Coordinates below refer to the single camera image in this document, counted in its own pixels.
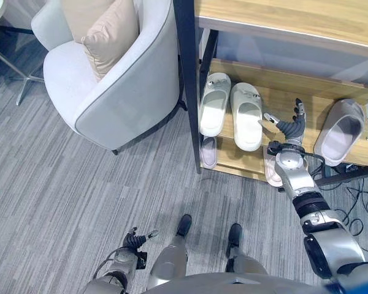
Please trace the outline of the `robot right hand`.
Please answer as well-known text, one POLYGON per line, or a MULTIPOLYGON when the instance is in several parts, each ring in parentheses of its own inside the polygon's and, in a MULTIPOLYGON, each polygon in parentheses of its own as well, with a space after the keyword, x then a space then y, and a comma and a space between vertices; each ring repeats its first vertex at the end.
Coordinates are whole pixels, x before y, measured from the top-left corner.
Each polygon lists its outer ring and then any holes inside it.
POLYGON ((277 127, 285 136, 287 143, 301 146, 306 126, 306 111, 304 103, 300 99, 296 99, 294 112, 295 115, 292 122, 283 121, 269 113, 265 113, 263 116, 277 127))

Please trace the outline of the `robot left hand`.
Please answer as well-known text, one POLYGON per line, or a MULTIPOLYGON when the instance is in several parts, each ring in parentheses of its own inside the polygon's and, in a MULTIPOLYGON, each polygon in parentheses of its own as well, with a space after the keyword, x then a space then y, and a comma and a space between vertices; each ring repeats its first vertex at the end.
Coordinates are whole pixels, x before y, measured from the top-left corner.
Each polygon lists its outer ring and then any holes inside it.
POLYGON ((158 230, 153 230, 145 235, 136 235, 137 227, 133 227, 127 232, 123 240, 123 247, 138 249, 144 245, 148 240, 156 237, 158 230))

